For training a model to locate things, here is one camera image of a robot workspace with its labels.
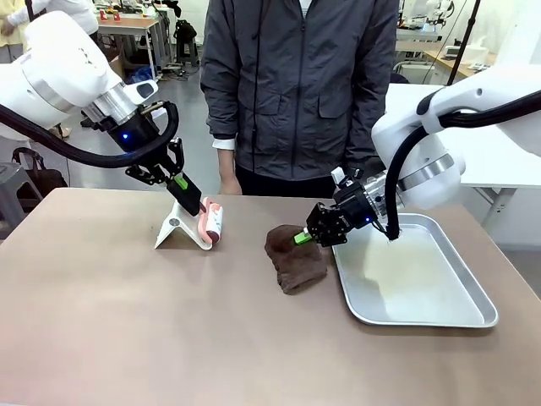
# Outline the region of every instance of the bag strap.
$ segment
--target bag strap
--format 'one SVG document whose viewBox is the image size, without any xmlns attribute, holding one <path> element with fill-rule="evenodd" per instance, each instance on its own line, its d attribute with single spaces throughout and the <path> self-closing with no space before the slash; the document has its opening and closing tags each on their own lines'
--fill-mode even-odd
<svg viewBox="0 0 541 406">
<path fill-rule="evenodd" d="M 38 168 L 46 169 L 45 168 L 45 163 L 43 162 L 43 156 L 41 156 L 36 151 L 31 150 L 30 148 L 26 148 L 25 146 L 21 146 L 20 148 L 17 148 L 14 151 L 14 153 L 13 153 L 13 155 L 11 157 L 11 161 L 12 162 L 17 162 L 20 165 L 21 164 L 20 163 L 20 154 L 23 154 L 23 155 L 26 155 L 26 156 L 29 156 L 30 158 L 32 158 L 32 169 L 35 169 L 35 170 L 37 170 Z"/>
</svg>

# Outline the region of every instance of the white holder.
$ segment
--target white holder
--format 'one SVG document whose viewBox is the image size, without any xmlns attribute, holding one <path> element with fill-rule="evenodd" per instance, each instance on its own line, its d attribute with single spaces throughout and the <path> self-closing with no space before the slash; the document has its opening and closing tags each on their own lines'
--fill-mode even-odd
<svg viewBox="0 0 541 406">
<path fill-rule="evenodd" d="M 192 217 L 175 201 L 171 213 L 169 213 L 169 216 L 166 217 L 161 225 L 154 249 L 158 248 L 176 228 L 181 228 L 202 250 L 208 251 L 212 249 L 212 244 L 206 243 L 200 237 L 197 229 L 198 223 L 199 215 Z"/>
</svg>

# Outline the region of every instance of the person in yellow shirt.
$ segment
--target person in yellow shirt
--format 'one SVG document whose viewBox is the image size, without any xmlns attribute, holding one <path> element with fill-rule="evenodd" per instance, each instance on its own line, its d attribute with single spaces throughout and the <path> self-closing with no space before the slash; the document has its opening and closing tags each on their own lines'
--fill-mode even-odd
<svg viewBox="0 0 541 406">
<path fill-rule="evenodd" d="M 25 0 L 0 0 L 0 19 L 24 7 Z M 0 63 L 11 63 L 23 54 L 25 48 L 25 27 L 20 25 L 10 36 L 0 35 Z"/>
</svg>

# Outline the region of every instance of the white shirt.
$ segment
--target white shirt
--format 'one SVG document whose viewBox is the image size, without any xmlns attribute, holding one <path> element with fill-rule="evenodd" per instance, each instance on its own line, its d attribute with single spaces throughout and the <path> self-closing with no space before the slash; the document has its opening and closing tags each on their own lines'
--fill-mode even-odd
<svg viewBox="0 0 541 406">
<path fill-rule="evenodd" d="M 303 17 L 306 17 L 306 13 L 312 4 L 312 0 L 298 0 L 301 3 L 301 9 L 303 10 Z M 230 150 L 235 149 L 235 140 L 214 140 L 212 144 L 218 150 Z"/>
<path fill-rule="evenodd" d="M 85 32 L 90 35 L 98 31 L 98 20 L 89 0 L 33 0 L 32 10 L 35 14 L 44 8 L 49 11 L 63 11 L 75 20 Z M 18 26 L 28 21 L 28 10 L 20 8 L 8 16 L 11 25 Z"/>
</svg>

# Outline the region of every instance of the black pole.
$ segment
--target black pole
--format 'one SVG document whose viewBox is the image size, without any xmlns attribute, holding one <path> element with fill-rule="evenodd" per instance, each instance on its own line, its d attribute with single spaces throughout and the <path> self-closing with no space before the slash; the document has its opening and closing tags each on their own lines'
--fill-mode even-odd
<svg viewBox="0 0 541 406">
<path fill-rule="evenodd" d="M 26 9 L 28 10 L 28 20 L 34 21 L 34 10 L 32 9 L 32 0 L 25 0 Z"/>
<path fill-rule="evenodd" d="M 456 55 L 455 65 L 453 66 L 453 70 L 451 71 L 451 75 L 449 76 L 449 80 L 447 81 L 448 86 L 451 86 L 453 82 L 455 81 L 456 73 L 458 72 L 460 62 L 462 61 L 462 57 L 464 56 L 464 51 L 466 51 L 467 42 L 470 41 L 470 35 L 472 34 L 473 26 L 475 25 L 475 18 L 477 17 L 477 12 L 479 11 L 480 5 L 481 5 L 481 0 L 475 0 L 475 4 L 473 5 L 472 15 L 470 16 L 470 19 L 467 21 L 466 34 L 464 34 L 464 38 L 462 38 L 462 44 L 460 44 L 458 55 Z"/>
</svg>

